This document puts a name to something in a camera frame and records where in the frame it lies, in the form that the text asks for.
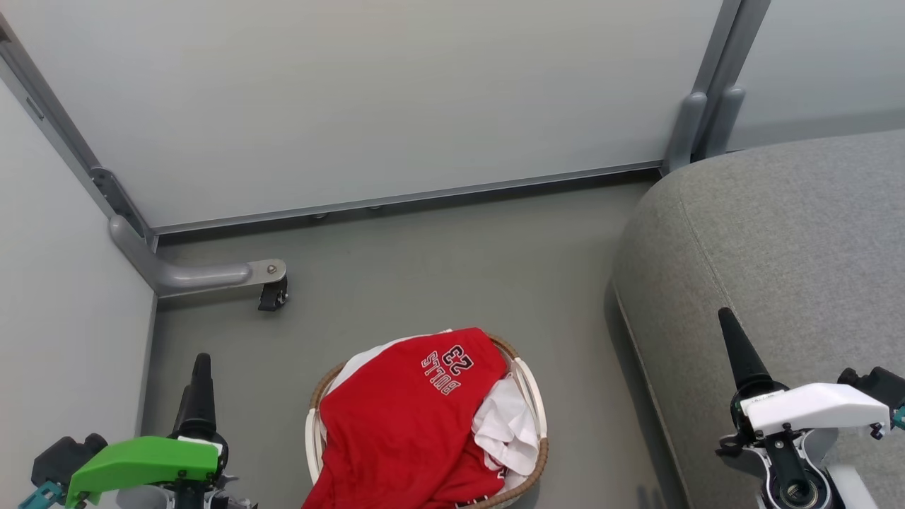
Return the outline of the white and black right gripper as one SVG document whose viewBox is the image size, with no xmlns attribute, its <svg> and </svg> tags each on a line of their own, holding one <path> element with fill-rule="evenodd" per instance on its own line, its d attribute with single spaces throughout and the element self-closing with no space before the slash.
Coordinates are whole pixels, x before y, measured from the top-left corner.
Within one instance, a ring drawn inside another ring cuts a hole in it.
<svg viewBox="0 0 905 509">
<path fill-rule="evenodd" d="M 730 308 L 718 310 L 718 321 L 737 393 L 764 393 L 773 379 Z M 754 432 L 773 435 L 821 428 L 891 428 L 891 410 L 855 387 L 816 382 L 786 391 L 743 399 L 738 404 Z"/>
</svg>

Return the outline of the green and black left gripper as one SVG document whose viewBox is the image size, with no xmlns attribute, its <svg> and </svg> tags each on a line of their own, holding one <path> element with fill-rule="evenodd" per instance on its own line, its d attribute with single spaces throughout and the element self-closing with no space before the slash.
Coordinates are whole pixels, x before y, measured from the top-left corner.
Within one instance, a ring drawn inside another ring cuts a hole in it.
<svg viewBox="0 0 905 509">
<path fill-rule="evenodd" d="M 206 352 L 194 361 L 190 384 L 184 387 L 173 432 L 213 435 L 216 400 L 212 358 Z M 202 507 L 206 493 L 219 482 L 228 461 L 228 445 L 218 434 L 211 439 L 138 437 L 107 445 L 70 478 L 65 506 L 96 505 L 104 493 L 138 486 L 170 487 L 175 507 Z"/>
</svg>

